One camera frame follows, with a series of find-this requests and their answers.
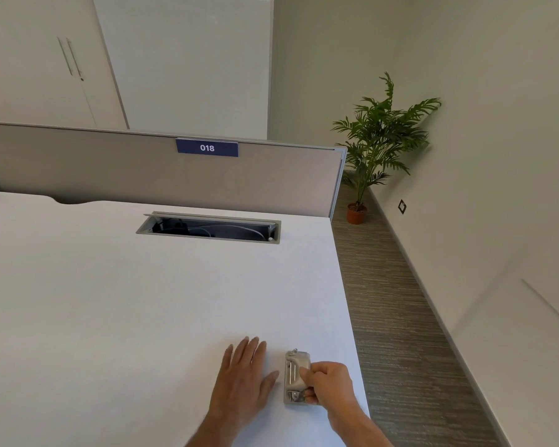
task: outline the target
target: blue sign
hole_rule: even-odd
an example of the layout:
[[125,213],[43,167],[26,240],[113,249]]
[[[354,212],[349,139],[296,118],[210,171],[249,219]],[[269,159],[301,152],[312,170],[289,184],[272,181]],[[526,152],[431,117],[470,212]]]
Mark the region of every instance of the blue sign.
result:
[[237,142],[176,138],[176,148],[179,154],[239,156],[239,144]]

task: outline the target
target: cabinet handle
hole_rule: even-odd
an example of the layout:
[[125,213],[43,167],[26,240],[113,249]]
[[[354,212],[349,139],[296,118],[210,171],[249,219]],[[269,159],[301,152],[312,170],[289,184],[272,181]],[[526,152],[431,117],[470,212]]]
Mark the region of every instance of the cabinet handle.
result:
[[66,61],[66,66],[68,67],[68,71],[72,75],[73,69],[70,67],[70,64],[68,63],[68,58],[66,57],[66,53],[64,52],[64,46],[62,45],[62,40],[60,39],[60,37],[58,37],[58,43],[60,44],[60,50],[62,51],[62,55],[64,56],[64,60]]
[[70,42],[70,39],[67,37],[66,42],[68,42],[68,48],[70,49],[70,54],[73,55],[73,61],[75,62],[75,67],[77,68],[77,72],[79,73],[79,77],[81,81],[84,82],[85,79],[81,73],[81,69],[79,69],[79,63],[77,63],[77,59],[75,58],[75,52],[73,51],[73,44]]

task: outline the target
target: cable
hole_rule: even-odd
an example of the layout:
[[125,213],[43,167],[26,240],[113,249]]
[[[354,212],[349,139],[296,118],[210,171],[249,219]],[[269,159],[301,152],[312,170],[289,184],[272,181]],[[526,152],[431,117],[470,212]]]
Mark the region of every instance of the cable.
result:
[[188,229],[188,231],[205,231],[209,234],[209,237],[211,236],[211,232],[209,232],[207,229],[203,229],[203,228],[190,228]]
[[264,236],[262,233],[260,233],[259,231],[255,231],[254,229],[251,229],[251,228],[245,228],[245,227],[243,227],[243,226],[237,226],[237,225],[235,225],[235,224],[211,224],[211,225],[207,225],[207,226],[202,226],[202,227],[200,227],[200,228],[192,228],[192,229],[220,228],[220,227],[244,229],[245,231],[251,231],[251,232],[254,232],[254,233],[260,235],[261,238],[262,238],[263,240],[265,240],[265,241],[268,240],[268,239],[265,238],[265,236]]

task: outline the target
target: green leaves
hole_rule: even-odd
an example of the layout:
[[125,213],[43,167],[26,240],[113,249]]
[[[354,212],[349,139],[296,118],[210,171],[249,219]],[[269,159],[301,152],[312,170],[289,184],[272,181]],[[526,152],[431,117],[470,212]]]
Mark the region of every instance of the green leaves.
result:
[[353,168],[344,170],[342,182],[356,190],[357,202],[362,202],[367,187],[378,183],[385,185],[384,181],[390,177],[385,172],[387,168],[410,174],[400,157],[406,151],[429,144],[428,133],[417,124],[441,106],[440,98],[436,97],[405,111],[392,110],[392,79],[387,72],[385,77],[379,78],[387,85],[387,98],[378,102],[372,97],[363,97],[365,105],[354,105],[354,120],[346,116],[344,120],[335,121],[332,128],[348,136],[348,141],[337,143],[348,149],[346,164]]

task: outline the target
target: right hand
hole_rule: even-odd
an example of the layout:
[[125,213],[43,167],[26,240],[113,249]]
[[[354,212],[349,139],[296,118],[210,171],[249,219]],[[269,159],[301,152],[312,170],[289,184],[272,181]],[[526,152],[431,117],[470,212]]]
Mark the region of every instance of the right hand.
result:
[[339,362],[313,362],[311,369],[300,367],[300,377],[309,386],[305,401],[321,405],[327,410],[331,427],[335,430],[344,418],[357,417],[362,413],[354,395],[348,368]]

